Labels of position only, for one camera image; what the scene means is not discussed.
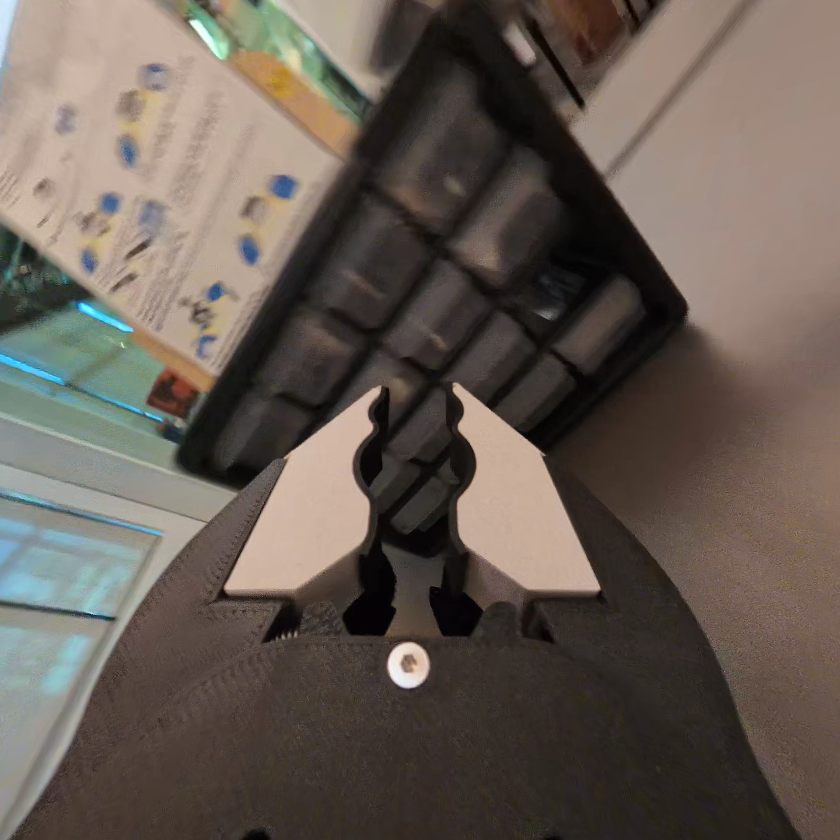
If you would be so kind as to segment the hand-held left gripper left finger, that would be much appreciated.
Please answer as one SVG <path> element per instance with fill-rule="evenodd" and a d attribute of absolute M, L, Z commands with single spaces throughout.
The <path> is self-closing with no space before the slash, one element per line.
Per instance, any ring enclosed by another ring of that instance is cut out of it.
<path fill-rule="evenodd" d="M 235 600 L 279 601 L 269 634 L 302 634 L 321 612 L 348 634 L 385 634 L 396 574 L 373 483 L 390 394 L 376 386 L 290 451 L 224 584 Z"/>

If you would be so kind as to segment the illustrated instruction poster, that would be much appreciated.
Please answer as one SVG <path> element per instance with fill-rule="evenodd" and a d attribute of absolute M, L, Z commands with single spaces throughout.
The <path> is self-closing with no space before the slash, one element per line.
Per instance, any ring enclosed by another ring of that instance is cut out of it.
<path fill-rule="evenodd" d="M 341 159 L 156 2 L 16 2 L 2 222 L 217 377 Z"/>

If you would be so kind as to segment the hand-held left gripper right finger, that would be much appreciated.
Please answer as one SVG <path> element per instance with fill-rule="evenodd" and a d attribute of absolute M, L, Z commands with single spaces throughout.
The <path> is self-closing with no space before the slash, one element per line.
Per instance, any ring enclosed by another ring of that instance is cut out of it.
<path fill-rule="evenodd" d="M 444 385 L 448 462 L 441 582 L 429 603 L 444 636 L 468 636 L 495 604 L 528 619 L 535 602 L 602 593 L 541 450 L 457 383 Z"/>

